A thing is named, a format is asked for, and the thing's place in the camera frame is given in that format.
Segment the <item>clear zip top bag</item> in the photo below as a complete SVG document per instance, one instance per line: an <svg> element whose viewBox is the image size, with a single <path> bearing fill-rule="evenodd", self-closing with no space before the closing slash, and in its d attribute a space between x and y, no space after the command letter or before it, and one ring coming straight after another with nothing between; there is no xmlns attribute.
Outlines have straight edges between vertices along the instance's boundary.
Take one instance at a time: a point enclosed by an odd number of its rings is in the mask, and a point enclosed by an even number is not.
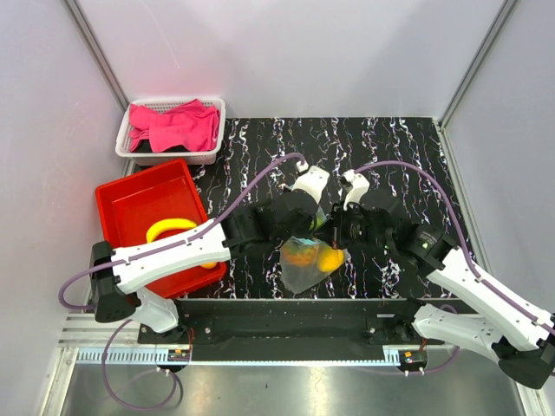
<svg viewBox="0 0 555 416"><path fill-rule="evenodd" d="M348 259L346 250L332 249L321 240L291 237L280 248L281 281L298 295L328 278Z"/></svg>

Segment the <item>yellow orange fake mango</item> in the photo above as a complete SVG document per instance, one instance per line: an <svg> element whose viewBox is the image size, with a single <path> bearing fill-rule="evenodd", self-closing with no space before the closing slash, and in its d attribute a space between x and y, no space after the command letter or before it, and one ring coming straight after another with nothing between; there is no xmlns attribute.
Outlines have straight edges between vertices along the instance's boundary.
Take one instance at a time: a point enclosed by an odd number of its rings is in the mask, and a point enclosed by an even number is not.
<svg viewBox="0 0 555 416"><path fill-rule="evenodd" d="M324 246L318 252L317 267L323 273L332 273L343 264L344 260L345 255L342 250Z"/></svg>

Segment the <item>yellow fake banana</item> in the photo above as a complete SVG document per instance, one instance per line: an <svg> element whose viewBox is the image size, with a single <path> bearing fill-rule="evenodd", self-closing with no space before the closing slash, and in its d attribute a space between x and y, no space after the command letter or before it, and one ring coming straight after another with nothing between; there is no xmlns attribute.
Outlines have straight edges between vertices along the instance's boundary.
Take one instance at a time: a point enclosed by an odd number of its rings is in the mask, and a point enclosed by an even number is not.
<svg viewBox="0 0 555 416"><path fill-rule="evenodd" d="M146 233L147 243L154 242L159 236L168 231L188 231L195 228L197 224L186 218L162 219L151 225Z"/></svg>

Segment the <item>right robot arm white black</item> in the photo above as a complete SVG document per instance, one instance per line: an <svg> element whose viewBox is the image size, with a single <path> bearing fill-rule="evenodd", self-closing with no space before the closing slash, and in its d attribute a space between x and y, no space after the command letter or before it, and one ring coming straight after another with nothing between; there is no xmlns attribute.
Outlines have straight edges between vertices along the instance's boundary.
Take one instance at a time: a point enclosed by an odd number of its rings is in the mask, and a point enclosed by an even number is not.
<svg viewBox="0 0 555 416"><path fill-rule="evenodd" d="M399 265L449 290L480 315L474 321L415 301L394 321L396 338L436 339L474 351L532 389L554 374L554 316L507 288L475 263L449 235L403 214L356 203L333 206L335 248L386 251Z"/></svg>

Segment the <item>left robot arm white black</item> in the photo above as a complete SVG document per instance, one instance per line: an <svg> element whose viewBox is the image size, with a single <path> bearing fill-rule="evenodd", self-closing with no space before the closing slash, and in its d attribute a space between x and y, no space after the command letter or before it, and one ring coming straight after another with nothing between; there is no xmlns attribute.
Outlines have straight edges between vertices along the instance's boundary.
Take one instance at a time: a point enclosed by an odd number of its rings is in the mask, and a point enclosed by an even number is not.
<svg viewBox="0 0 555 416"><path fill-rule="evenodd" d="M221 222L210 220L159 241L113 248L95 244L90 283L94 316L99 323L130 319L165 341L186 336L187 322L175 301L148 289L148 284L205 263L265 255L290 237L308 237L315 227L320 199L307 191L285 192L265 202L234 209Z"/></svg>

